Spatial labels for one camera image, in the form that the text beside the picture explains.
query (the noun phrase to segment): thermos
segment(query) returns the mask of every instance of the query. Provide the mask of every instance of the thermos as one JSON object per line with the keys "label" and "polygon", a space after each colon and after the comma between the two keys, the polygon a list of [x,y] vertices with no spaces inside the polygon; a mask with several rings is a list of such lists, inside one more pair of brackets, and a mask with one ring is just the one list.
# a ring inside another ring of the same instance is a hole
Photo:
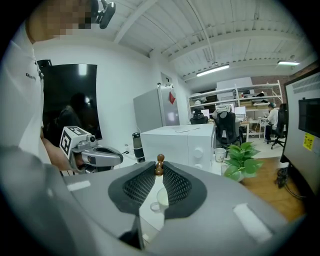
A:
{"label": "thermos", "polygon": [[144,150],[142,148],[142,143],[141,143],[141,138],[140,138],[140,133],[135,132],[132,134],[132,140],[133,140],[133,150],[134,150],[134,155],[138,163],[145,162],[145,154]]}

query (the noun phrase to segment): gray refrigerator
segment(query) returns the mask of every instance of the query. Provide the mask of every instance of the gray refrigerator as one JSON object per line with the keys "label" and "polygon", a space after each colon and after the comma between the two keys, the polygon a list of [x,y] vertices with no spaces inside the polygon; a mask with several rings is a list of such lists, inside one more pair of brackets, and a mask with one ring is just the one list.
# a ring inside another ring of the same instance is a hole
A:
{"label": "gray refrigerator", "polygon": [[133,99],[136,125],[141,133],[162,126],[178,126],[179,113],[177,99],[172,103],[172,89],[160,85]]}

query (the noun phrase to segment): white box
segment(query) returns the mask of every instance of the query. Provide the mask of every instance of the white box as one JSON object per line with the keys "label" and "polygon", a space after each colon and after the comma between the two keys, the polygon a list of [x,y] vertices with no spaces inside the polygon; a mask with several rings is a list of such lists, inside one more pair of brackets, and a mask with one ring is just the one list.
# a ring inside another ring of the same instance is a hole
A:
{"label": "white box", "polygon": [[210,172],[215,139],[214,126],[213,123],[164,126],[143,132],[141,142],[145,160],[156,162],[157,155],[163,154],[164,161]]}

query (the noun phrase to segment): cup handle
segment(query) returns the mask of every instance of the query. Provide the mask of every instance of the cup handle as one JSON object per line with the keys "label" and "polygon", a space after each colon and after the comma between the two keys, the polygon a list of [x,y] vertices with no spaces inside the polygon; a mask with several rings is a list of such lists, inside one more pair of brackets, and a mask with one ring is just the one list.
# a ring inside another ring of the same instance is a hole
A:
{"label": "cup handle", "polygon": [[161,213],[161,210],[160,210],[160,205],[158,202],[153,202],[150,204],[150,210],[153,211],[154,213]]}

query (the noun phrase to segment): microwave knob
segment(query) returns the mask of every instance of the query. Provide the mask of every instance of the microwave knob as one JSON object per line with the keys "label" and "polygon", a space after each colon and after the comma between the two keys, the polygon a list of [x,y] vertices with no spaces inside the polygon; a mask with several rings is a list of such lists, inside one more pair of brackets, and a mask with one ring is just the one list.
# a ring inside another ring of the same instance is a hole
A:
{"label": "microwave knob", "polygon": [[195,164],[194,167],[202,170],[202,164],[200,163]]}
{"label": "microwave knob", "polygon": [[199,158],[202,158],[203,154],[204,154],[204,152],[203,152],[202,148],[200,148],[200,147],[197,147],[197,148],[193,151],[194,157],[195,157],[195,158],[198,158],[198,159],[199,159]]}

